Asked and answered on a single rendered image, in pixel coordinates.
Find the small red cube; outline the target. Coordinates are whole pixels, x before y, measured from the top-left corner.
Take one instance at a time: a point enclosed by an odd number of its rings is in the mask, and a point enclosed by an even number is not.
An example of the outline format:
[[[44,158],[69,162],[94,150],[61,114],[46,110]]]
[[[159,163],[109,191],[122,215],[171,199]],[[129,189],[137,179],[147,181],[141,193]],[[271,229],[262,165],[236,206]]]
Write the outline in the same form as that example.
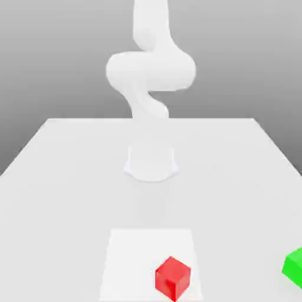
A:
[[[191,268],[176,258],[168,257],[155,271],[155,289],[173,302],[189,287]]]

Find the small green cube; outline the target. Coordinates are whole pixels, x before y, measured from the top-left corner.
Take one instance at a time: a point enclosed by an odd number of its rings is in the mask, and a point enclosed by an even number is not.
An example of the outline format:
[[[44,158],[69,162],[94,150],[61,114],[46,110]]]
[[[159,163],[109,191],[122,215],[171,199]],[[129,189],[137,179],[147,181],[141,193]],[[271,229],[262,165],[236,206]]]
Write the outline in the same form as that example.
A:
[[[282,273],[302,289],[302,247],[286,256]]]

